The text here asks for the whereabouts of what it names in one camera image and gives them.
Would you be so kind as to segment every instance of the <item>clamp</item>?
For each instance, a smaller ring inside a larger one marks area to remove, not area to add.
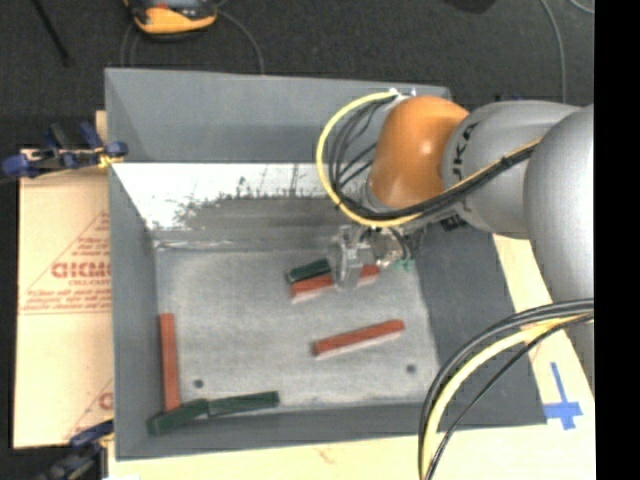
[[[104,144],[88,121],[80,123],[80,133],[87,144],[86,150],[72,149],[62,127],[53,123],[45,134],[44,148],[7,157],[2,162],[2,170],[7,176],[35,178],[68,169],[108,165],[129,153],[124,142]]]

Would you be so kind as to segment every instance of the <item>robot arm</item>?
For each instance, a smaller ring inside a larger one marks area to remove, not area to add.
[[[389,245],[388,234],[363,234],[367,226],[407,235],[455,215],[484,231],[530,240],[554,302],[593,298],[593,122],[593,105],[512,101],[468,113],[430,96],[397,103],[382,125],[360,201],[336,201],[360,224],[359,232],[342,230],[338,237],[336,285],[353,285],[348,280],[358,277],[353,270],[363,263],[359,254],[373,252],[383,266],[401,254]],[[496,170],[519,150],[526,157]],[[491,169],[499,174],[453,204],[398,217]],[[593,325],[572,330],[570,338],[595,393]]]

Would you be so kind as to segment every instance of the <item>black floor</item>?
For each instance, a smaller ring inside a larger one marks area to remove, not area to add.
[[[496,98],[594,101],[595,15],[569,0],[228,0],[206,34],[171,44],[130,30],[120,0],[40,1],[74,65],[31,0],[0,0],[0,159],[39,144],[53,121],[75,126],[104,108],[107,66],[258,72],[243,28],[267,74],[441,84],[469,110]],[[10,449],[16,210],[15,184],[0,181],[1,480],[64,452]]]

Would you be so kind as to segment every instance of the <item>orange device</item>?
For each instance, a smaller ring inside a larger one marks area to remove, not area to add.
[[[136,26],[157,39],[182,38],[209,27],[217,17],[211,0],[123,0]]]

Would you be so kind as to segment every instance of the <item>yellow cable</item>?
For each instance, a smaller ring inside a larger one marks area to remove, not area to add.
[[[540,322],[535,324],[533,327],[528,327],[521,331],[518,331],[506,338],[503,338],[491,346],[481,350],[473,356],[468,362],[464,364],[458,372],[453,375],[444,389],[441,391],[440,396],[437,398],[435,404],[433,405],[433,409],[429,414],[429,418],[427,420],[426,431],[424,434],[424,455],[423,455],[423,464],[426,464],[427,467],[431,464],[433,460],[435,451],[437,449],[436,446],[436,434],[438,431],[438,426],[440,425],[440,420],[442,419],[442,415],[444,414],[445,409],[449,405],[449,402],[456,394],[462,383],[480,366],[486,363],[489,359],[495,357],[499,353],[519,344],[531,341],[538,336],[541,336],[545,332],[549,331],[553,327],[568,322],[570,320],[575,320],[576,318],[580,318],[579,316],[567,317],[567,318],[555,318],[547,321]],[[424,478],[426,472],[420,471],[420,478]]]
[[[371,219],[362,217],[361,215],[358,215],[357,213],[351,211],[349,208],[347,208],[344,205],[344,203],[340,199],[340,196],[338,196],[338,194],[335,193],[335,191],[331,187],[329,178],[327,178],[327,175],[324,172],[324,162],[322,160],[324,145],[327,142],[327,138],[329,137],[331,130],[333,130],[333,127],[338,123],[338,121],[340,121],[349,112],[366,103],[383,100],[390,96],[397,96],[398,94],[399,94],[398,91],[396,91],[395,89],[390,89],[389,91],[376,92],[352,101],[351,103],[345,105],[340,110],[338,110],[338,112],[336,112],[333,115],[333,117],[329,119],[324,129],[322,130],[322,133],[320,134],[320,138],[318,139],[318,146],[316,147],[316,168],[318,170],[318,176],[320,177],[320,182],[322,183],[322,186],[324,187],[325,191],[327,192],[331,200],[338,206],[338,208],[340,208],[342,213],[344,213],[351,220],[357,222],[358,224],[361,224],[362,226],[368,226],[368,227],[374,227],[374,228],[391,228],[395,226],[400,226],[402,224],[406,224],[407,222],[410,222],[420,217],[420,213],[415,213],[413,215],[408,215],[406,217],[400,217],[397,219],[371,220]]]

